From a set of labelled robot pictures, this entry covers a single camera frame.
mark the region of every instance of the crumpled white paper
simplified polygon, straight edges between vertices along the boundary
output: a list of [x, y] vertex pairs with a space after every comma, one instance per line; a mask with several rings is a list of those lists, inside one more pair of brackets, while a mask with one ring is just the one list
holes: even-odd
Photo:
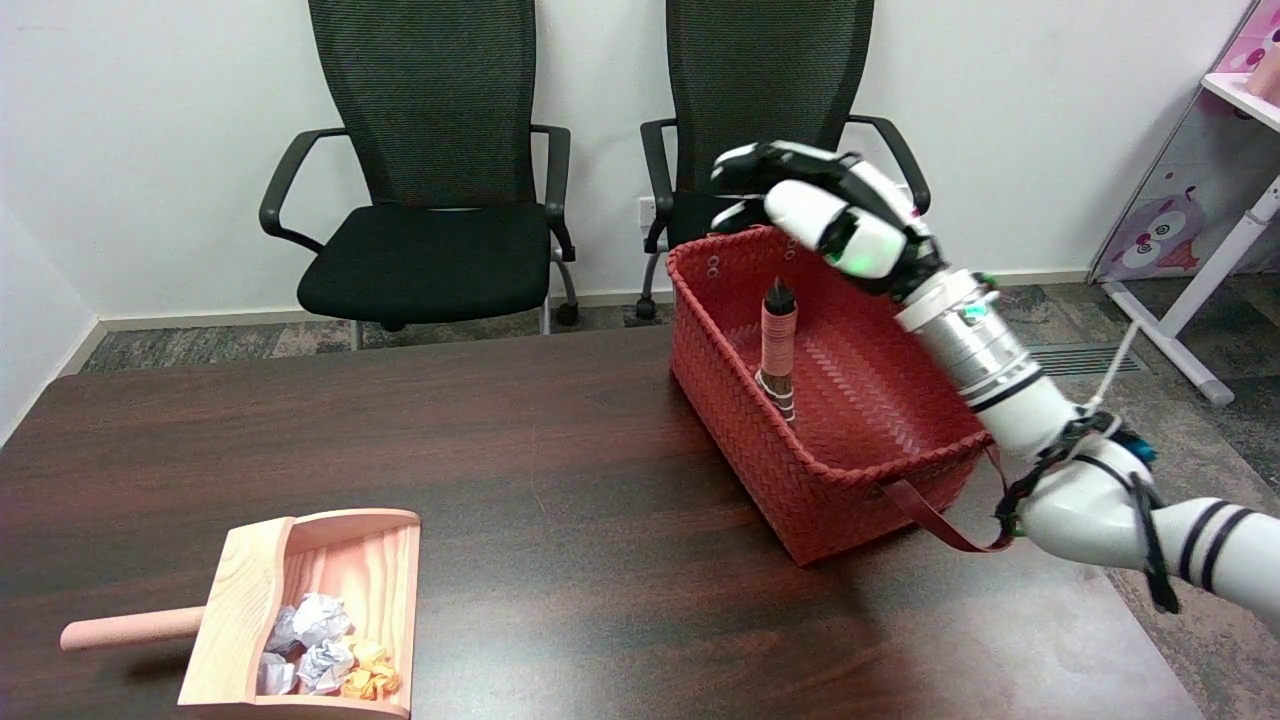
[[329, 694], [342, 687], [356, 664], [346, 643], [323, 641], [310, 647], [298, 661], [298, 678], [302, 679], [302, 692], [307, 694]]
[[351, 618], [347, 616], [342, 600], [308, 592], [302, 596], [297, 609], [291, 605], [280, 607], [265, 650], [287, 652], [293, 643], [310, 648], [324, 641], [335, 641], [349, 629]]
[[280, 606], [279, 615], [275, 616], [275, 625], [271, 628], [271, 637], [266, 638], [266, 652], [287, 652], [297, 642], [297, 633], [293, 632], [293, 615], [297, 610], [292, 605]]
[[297, 684], [297, 667], [274, 652], [264, 652], [257, 662], [257, 694], [289, 694]]

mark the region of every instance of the robot finger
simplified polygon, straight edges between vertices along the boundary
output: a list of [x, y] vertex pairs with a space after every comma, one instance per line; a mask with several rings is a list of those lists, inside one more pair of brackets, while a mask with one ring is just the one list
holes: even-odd
[[892, 181], [852, 152], [837, 155], [774, 140], [730, 150], [712, 169], [712, 186], [718, 195], [760, 195], [787, 179], [822, 188], [897, 229], [918, 224], [911, 202]]
[[717, 158], [712, 186], [718, 195], [764, 195], [785, 179], [800, 179], [836, 192], [847, 172], [835, 152], [774, 140], [735, 147]]
[[769, 214], [764, 210], [760, 197], [746, 199], [712, 220], [712, 232], [742, 232], [751, 225], [768, 225]]

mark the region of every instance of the crumpled paper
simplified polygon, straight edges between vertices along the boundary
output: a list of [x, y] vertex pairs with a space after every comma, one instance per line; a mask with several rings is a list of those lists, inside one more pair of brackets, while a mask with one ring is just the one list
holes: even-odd
[[357, 669], [342, 684], [342, 697], [379, 700], [399, 689], [399, 674], [387, 661], [385, 647], [370, 639], [355, 641], [351, 653]]
[[264, 652], [257, 662], [257, 694], [289, 694], [297, 684], [297, 669], [274, 652]]
[[356, 664], [356, 656], [347, 650], [346, 643], [321, 641], [302, 655], [298, 661], [298, 678], [302, 679], [302, 692], [307, 694], [329, 694], [342, 687], [347, 673]]
[[342, 600], [317, 592], [302, 596], [297, 609], [280, 607], [271, 635], [266, 639], [268, 652], [287, 652], [293, 643], [311, 648], [324, 641], [337, 641], [351, 629], [351, 618]]

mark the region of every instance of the wall baseboard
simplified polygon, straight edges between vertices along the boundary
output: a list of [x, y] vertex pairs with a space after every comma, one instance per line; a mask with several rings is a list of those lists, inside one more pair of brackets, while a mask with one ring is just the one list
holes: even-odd
[[1005, 286], [1020, 284], [1069, 284], [1083, 283], [1089, 277], [1089, 270], [1012, 270], [1009, 273], [992, 273], [996, 282]]
[[[1052, 272], [1011, 272], [995, 273], [996, 281], [1005, 286], [1020, 284], [1061, 284], [1082, 283], [1088, 277], [1088, 270], [1052, 270]], [[673, 292], [669, 290], [655, 291], [653, 299], [657, 302], [671, 302]], [[577, 302], [581, 307], [608, 307], [611, 305], [632, 305], [640, 297], [640, 291], [628, 290], [623, 292], [594, 292], [580, 295]], [[554, 307], [562, 302], [563, 297], [552, 297]], [[109, 332], [124, 331], [159, 331], [173, 328], [216, 328], [224, 325], [268, 325], [271, 323], [307, 323], [330, 322], [333, 318], [314, 315], [306, 310], [257, 310], [247, 313], [214, 313], [204, 315], [136, 315], [123, 318], [102, 318], [97, 328], [105, 336]], [[101, 337], [93, 341], [93, 347], [101, 342]], [[93, 351], [92, 347], [84, 354]]]
[[106, 337], [108, 331], [101, 322], [95, 322], [90, 325], [88, 331], [81, 337], [81, 341], [72, 348], [67, 359], [63, 360], [63, 366], [58, 369], [55, 378], [61, 378], [65, 375], [74, 375], [84, 368], [84, 363], [88, 361], [88, 356], [93, 355], [97, 346], [101, 345], [102, 338]]
[[220, 328], [225, 325], [269, 325], [271, 323], [329, 322], [333, 318], [306, 310], [250, 310], [246, 313], [210, 313], [198, 315], [133, 315], [102, 318], [108, 332], [166, 331], [177, 328]]

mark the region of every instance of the power outlet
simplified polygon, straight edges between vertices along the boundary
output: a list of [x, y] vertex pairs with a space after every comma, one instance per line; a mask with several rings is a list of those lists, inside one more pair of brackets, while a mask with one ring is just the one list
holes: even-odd
[[653, 197], [637, 197], [636, 208], [639, 210], [640, 229], [643, 232], [649, 232], [653, 227], [653, 222], [658, 219], [658, 204], [654, 202]]

